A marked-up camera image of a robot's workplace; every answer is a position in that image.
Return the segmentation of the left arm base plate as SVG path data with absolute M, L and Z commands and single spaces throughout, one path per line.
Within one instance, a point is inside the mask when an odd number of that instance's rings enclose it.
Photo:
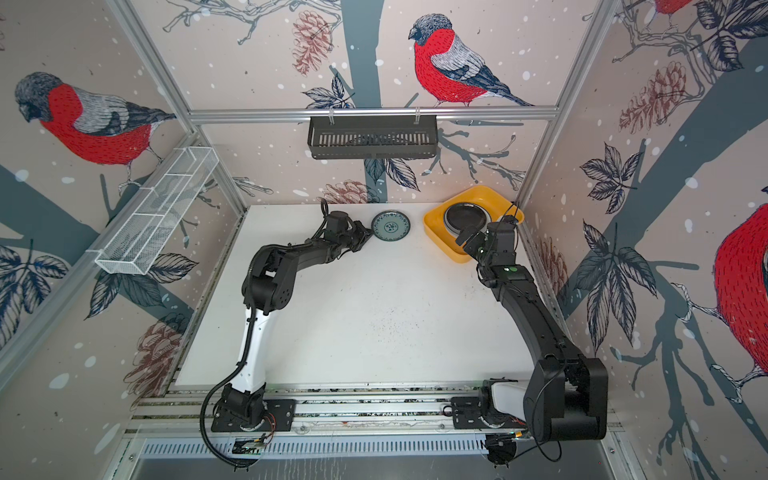
M 297 402 L 293 399 L 259 400 L 251 406 L 229 405 L 224 399 L 214 407 L 213 432 L 288 432 Z

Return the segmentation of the white mesh wall shelf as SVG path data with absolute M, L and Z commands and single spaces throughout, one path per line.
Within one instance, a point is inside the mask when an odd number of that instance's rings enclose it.
M 140 189 L 138 206 L 100 250 L 96 265 L 108 274 L 147 274 L 218 163 L 210 147 L 175 149 L 159 179 Z

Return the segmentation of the aluminium mounting rail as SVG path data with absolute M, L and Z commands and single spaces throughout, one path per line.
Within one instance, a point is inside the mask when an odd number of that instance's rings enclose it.
M 163 395 L 143 398 L 131 413 L 128 433 L 199 432 L 199 414 L 206 392 L 173 387 Z M 461 383 L 278 385 L 265 400 L 280 424 L 294 435 L 357 433 L 440 433 L 454 428 L 454 398 L 479 401 L 481 387 Z

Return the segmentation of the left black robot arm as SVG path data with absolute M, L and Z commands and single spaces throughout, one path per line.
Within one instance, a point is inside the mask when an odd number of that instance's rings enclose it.
M 213 413 L 215 431 L 253 431 L 272 418 L 265 400 L 266 340 L 276 312 L 292 299 L 299 271 L 360 251 L 373 230 L 343 211 L 322 209 L 315 233 L 299 244 L 267 244 L 252 257 L 241 293 L 245 330 L 235 370 L 210 392 L 221 394 Z

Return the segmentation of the small teal patterned plate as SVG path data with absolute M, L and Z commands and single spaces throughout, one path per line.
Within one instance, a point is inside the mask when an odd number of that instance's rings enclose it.
M 403 212 L 386 210 L 374 216 L 371 229 L 379 240 L 396 242 L 410 233 L 411 222 Z

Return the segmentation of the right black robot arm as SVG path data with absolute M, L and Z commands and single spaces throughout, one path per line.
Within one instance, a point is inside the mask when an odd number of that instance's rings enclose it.
M 601 440 L 607 431 L 608 373 L 567 337 L 544 304 L 531 272 L 516 260 L 517 222 L 468 226 L 456 243 L 477 261 L 480 283 L 510 314 L 526 343 L 533 371 L 526 382 L 489 380 L 479 409 L 490 425 L 522 421 L 540 444 Z

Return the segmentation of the black round plate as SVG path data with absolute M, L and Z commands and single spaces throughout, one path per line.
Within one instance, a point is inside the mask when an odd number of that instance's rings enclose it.
M 454 237 L 469 228 L 482 230 L 490 222 L 489 213 L 480 205 L 459 202 L 449 206 L 443 215 L 445 227 Z

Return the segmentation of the yellow plastic bin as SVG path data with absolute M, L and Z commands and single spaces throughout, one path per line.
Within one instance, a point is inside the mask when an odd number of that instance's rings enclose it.
M 464 190 L 429 210 L 423 217 L 427 236 L 443 253 L 456 263 L 466 263 L 470 260 L 470 257 L 456 244 L 455 240 L 457 237 L 454 237 L 447 231 L 443 215 L 449 206 L 459 202 L 471 202 L 483 207 L 490 215 L 489 223 L 497 221 L 505 215 L 514 216 L 518 223 L 522 223 L 525 219 L 523 210 L 513 202 L 507 200 L 495 190 L 481 185 Z

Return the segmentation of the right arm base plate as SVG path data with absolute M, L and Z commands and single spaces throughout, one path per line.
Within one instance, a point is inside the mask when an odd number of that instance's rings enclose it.
M 450 399 L 450 417 L 457 430 L 523 429 L 527 424 L 520 418 L 498 411 L 489 400 L 477 396 L 457 396 Z

